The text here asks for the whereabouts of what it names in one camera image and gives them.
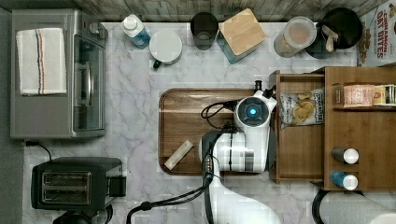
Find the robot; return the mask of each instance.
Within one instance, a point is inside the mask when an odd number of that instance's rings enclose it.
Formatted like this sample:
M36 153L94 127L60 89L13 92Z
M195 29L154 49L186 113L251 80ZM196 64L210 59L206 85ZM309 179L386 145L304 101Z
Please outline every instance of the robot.
M205 212L210 224L280 224L277 214L267 205L225 188L220 171L261 173L265 170L270 136L270 116L276 100L256 91L231 106L234 126L206 133L200 142L203 162Z

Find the cup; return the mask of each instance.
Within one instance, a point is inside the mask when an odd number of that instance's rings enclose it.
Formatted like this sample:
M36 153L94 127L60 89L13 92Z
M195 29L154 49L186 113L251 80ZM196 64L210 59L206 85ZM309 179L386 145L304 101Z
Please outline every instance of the cup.
M149 41L149 51L155 58L154 69L162 63L173 64L181 57L183 45L180 36L171 30L161 30L155 33Z
M334 147L332 157L342 163L354 164L359 159L359 152L354 148Z
M334 51L326 50L328 36L323 33L323 26L329 27L338 35L334 41ZM363 34L361 18L355 11L346 7L330 10L323 20L317 24L318 34L314 43L307 47L306 52L314 58L326 59L333 56L336 49L349 49L355 46Z
M295 17L286 24L274 41L275 52L289 58L311 45L317 36L315 24L306 17Z
M192 18L190 28L195 46L198 49L210 49L218 33L219 22L211 13L200 12Z

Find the white countertop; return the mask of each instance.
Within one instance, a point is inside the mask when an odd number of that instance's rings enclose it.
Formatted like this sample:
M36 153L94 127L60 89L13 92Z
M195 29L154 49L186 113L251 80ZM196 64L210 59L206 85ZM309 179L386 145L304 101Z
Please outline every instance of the white countertop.
M326 65L356 65L354 48L341 50L332 58L317 60L302 51L290 59L274 52L273 41L286 23L261 23L266 39L259 48L238 63L229 64L218 44L209 50L193 45L189 23L146 23L151 33L162 29L177 32L183 43L181 59L154 70L149 47L138 49L119 23L105 23L106 42L106 135L101 138L42 144L53 158L62 156L108 156L120 158L127 176L127 196L113 203L110 223L125 223L128 211L143 201L159 201L202 185L199 176L166 174L158 163L158 120L161 95L171 88L254 88L275 70L282 73L312 72ZM23 223L52 223L63 212L35 210L30 203L31 172L47 161L38 147L25 149L23 183ZM308 182L276 185L268 173L255 176L227 176L224 185L270 206L284 224L314 223L312 201L318 189ZM179 206L154 208L134 215L133 223L207 223L202 197Z

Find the dish towel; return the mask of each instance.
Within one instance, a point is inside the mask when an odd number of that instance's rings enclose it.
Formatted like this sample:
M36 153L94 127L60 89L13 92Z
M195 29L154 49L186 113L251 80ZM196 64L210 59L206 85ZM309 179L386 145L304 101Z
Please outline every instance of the dish towel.
M66 93L63 29L18 31L17 48L22 95Z

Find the black toaster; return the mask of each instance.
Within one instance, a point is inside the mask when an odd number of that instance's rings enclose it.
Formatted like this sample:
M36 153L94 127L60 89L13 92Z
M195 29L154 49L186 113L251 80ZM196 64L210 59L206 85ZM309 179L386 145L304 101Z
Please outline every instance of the black toaster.
M36 209L105 209L125 192L126 177L117 158L61 157L32 171L31 199Z

